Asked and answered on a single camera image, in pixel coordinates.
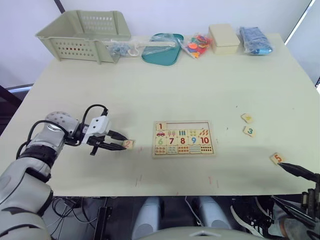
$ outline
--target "plastic bag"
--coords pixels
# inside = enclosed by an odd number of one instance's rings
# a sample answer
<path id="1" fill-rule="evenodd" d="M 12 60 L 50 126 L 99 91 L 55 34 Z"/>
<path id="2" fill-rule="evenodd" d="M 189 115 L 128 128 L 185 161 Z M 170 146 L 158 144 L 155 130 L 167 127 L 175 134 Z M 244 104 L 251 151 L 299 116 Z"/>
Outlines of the plastic bag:
<path id="1" fill-rule="evenodd" d="M 181 48 L 194 59 L 197 59 L 204 54 L 211 43 L 212 38 L 203 34 L 195 34 L 189 41 L 186 41 L 185 43 L 179 41 Z"/>
<path id="2" fill-rule="evenodd" d="M 104 41 L 103 42 L 112 57 L 137 57 L 168 51 L 179 45 L 177 39 L 171 33 L 154 35 L 151 41 Z"/>
<path id="3" fill-rule="evenodd" d="M 267 37 L 258 27 L 240 27 L 244 52 L 252 55 L 268 55 L 273 48 Z"/>

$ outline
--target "plastic basket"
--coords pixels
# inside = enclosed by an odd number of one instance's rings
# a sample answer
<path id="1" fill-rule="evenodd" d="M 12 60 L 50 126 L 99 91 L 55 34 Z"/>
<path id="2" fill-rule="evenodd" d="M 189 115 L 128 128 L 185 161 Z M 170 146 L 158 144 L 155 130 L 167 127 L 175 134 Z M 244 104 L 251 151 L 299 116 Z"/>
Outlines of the plastic basket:
<path id="1" fill-rule="evenodd" d="M 36 35 L 52 55 L 61 59 L 78 59 L 116 63 L 103 40 L 127 41 L 131 38 L 126 20 L 119 11 L 66 11 Z"/>

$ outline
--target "wooden puzzle board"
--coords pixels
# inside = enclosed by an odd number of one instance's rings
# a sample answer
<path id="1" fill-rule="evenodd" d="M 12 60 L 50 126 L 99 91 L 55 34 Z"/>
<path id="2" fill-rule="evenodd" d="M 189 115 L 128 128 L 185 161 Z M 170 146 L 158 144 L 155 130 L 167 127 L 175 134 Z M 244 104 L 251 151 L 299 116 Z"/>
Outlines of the wooden puzzle board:
<path id="1" fill-rule="evenodd" d="M 208 121 L 156 121 L 153 126 L 154 158 L 208 157 L 215 155 Z"/>

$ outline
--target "table surface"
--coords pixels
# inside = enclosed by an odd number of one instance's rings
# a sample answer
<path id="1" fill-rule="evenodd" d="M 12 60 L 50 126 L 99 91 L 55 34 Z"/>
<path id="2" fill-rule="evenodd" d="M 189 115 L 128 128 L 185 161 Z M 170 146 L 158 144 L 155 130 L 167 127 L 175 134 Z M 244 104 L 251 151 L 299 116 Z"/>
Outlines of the table surface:
<path id="1" fill-rule="evenodd" d="M 109 109 L 112 130 L 133 150 L 65 146 L 48 182 L 57 196 L 298 194 L 314 184 L 269 159 L 320 172 L 319 94 L 278 34 L 268 56 L 184 52 L 172 66 L 121 58 L 117 64 L 53 60 L 0 137 L 0 172 L 15 159 L 32 124 L 53 111 L 81 119 L 89 105 Z M 93 109 L 89 118 L 101 113 Z M 242 132 L 250 113 L 256 130 Z M 155 121 L 209 120 L 214 157 L 152 158 Z"/>

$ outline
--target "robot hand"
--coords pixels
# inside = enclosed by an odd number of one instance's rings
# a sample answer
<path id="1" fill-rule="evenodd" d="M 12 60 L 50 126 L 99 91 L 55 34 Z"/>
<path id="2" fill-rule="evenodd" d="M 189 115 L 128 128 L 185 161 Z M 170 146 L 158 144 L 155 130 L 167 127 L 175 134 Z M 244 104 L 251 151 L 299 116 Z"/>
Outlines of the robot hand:
<path id="1" fill-rule="evenodd" d="M 103 112 L 87 125 L 86 117 L 93 107 L 102 107 Z M 111 142 L 112 139 L 124 141 L 127 138 L 110 130 L 107 114 L 105 106 L 95 104 L 85 111 L 81 122 L 65 112 L 56 111 L 32 126 L 27 141 L 17 151 L 16 161 L 0 176 L 0 240 L 51 240 L 40 216 L 52 201 L 53 191 L 46 182 L 64 145 L 91 145 L 91 155 L 95 155 L 98 148 L 126 149 Z M 40 123 L 44 123 L 43 130 L 31 139 Z"/>

